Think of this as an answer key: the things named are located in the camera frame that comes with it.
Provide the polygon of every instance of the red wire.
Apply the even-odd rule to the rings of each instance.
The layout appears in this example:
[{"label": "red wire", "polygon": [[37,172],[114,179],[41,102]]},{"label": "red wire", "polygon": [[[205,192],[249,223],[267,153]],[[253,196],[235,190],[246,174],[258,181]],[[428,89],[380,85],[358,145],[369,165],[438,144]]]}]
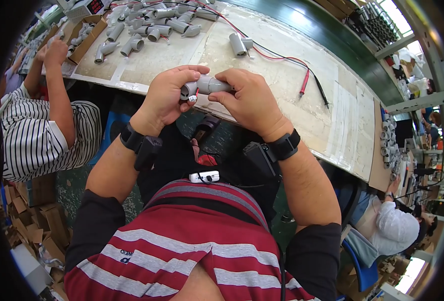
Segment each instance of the red wire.
[{"label": "red wire", "polygon": [[[193,1],[193,2],[196,2],[196,3],[200,3],[200,4],[202,4],[202,5],[205,6],[204,3],[201,3],[201,2],[199,2],[199,1],[196,1],[196,0],[192,0],[192,1]],[[215,9],[213,9],[213,8],[211,8],[211,7],[209,7],[209,6],[205,6],[204,8],[205,8],[205,9],[210,9],[210,10],[216,12],[220,17],[222,17],[222,19],[224,19],[227,23],[229,23],[229,24],[233,27],[233,29],[235,29],[235,30],[236,30],[241,36],[246,37],[243,33],[241,33],[241,32],[237,29],[237,27],[235,27],[234,24],[232,24],[232,22],[230,22],[229,20],[227,20],[227,18],[224,17],[221,13],[219,13],[218,11],[216,11]],[[284,60],[284,59],[285,59],[285,57],[273,57],[273,56],[265,55],[265,54],[263,54],[262,52],[260,52],[260,50],[257,49],[255,46],[254,46],[254,50],[257,51],[258,54],[260,54],[261,56],[263,56],[263,57],[265,57],[265,58],[268,58],[268,59],[271,59],[271,60]],[[303,94],[305,93],[305,90],[306,90],[307,82],[309,81],[309,75],[310,75],[310,73],[309,73],[309,66],[307,66],[307,64],[306,64],[304,61],[302,61],[302,60],[300,60],[300,59],[298,59],[298,58],[296,58],[296,57],[288,56],[287,58],[289,58],[289,59],[293,59],[293,60],[296,60],[296,61],[299,61],[299,62],[302,63],[305,67],[307,67],[307,73],[306,73],[306,76],[305,76],[305,78],[304,78],[304,82],[302,83],[302,88],[300,89],[300,93],[301,93],[301,95],[303,95]]]}]

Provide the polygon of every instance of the white device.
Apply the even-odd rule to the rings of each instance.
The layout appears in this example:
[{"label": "white device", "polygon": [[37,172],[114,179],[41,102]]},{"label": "white device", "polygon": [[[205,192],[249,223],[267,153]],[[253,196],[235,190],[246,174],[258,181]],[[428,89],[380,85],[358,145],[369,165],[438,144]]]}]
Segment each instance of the white device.
[{"label": "white device", "polygon": [[198,172],[189,174],[189,181],[192,183],[203,183],[205,184],[217,182],[220,180],[219,172],[209,171],[209,172]]},{"label": "white device", "polygon": [[89,15],[103,15],[105,8],[110,5],[110,0],[82,0],[73,7],[63,11],[70,21],[77,24]]}]

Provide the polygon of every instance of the red striped shirt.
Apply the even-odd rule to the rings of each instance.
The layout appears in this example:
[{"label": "red striped shirt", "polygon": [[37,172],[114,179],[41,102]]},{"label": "red striped shirt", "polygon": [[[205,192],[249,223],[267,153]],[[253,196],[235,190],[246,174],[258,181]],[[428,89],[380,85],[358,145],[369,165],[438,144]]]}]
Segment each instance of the red striped shirt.
[{"label": "red striped shirt", "polygon": [[[194,205],[156,205],[115,232],[100,254],[65,276],[71,301],[149,298],[169,300],[197,263],[225,300],[279,300],[279,249],[256,201],[227,184],[167,184],[165,197],[208,198],[230,204],[258,221],[243,222]],[[285,272],[286,300],[318,300]]]}]

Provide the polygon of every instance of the black sleeve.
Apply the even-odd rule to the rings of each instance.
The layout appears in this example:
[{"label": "black sleeve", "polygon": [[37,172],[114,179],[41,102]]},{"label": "black sleeve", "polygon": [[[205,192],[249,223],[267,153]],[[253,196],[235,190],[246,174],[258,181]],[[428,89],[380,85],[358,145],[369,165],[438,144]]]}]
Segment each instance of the black sleeve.
[{"label": "black sleeve", "polygon": [[73,237],[65,255],[65,273],[88,257],[100,253],[118,228],[125,225],[125,211],[114,197],[85,190],[73,223]]},{"label": "black sleeve", "polygon": [[297,232],[286,249],[285,270],[306,292],[322,301],[336,297],[340,240],[339,224],[312,225]]}]

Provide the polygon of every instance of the workbench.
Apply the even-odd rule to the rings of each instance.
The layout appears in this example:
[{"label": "workbench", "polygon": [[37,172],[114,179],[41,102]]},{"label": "workbench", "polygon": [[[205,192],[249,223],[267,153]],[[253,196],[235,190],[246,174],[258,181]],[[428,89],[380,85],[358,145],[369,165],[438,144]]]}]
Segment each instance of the workbench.
[{"label": "workbench", "polygon": [[[201,24],[202,32],[191,38],[173,33],[170,45],[164,39],[158,42],[146,39],[142,50],[133,51],[127,58],[119,52],[129,39],[126,26],[117,39],[120,42],[117,50],[105,56],[104,63],[95,64],[95,52],[106,39],[106,28],[78,65],[64,63],[63,76],[146,94],[157,74],[178,65],[206,65],[211,76],[232,67],[247,69],[264,76],[281,111],[316,157],[368,182],[375,150],[374,100],[380,102],[375,93],[344,62],[297,30],[249,9],[216,4],[219,11],[256,42],[282,55],[303,59],[318,76],[329,109],[312,75],[305,95],[299,98],[306,74],[303,67],[263,58],[254,50],[249,50],[252,58],[236,59],[229,43],[229,34],[235,30],[222,18],[216,22],[196,18],[192,24]],[[62,28],[70,33],[74,26],[67,22]],[[209,102],[206,95],[199,95],[195,108],[235,122],[225,107]]]}]

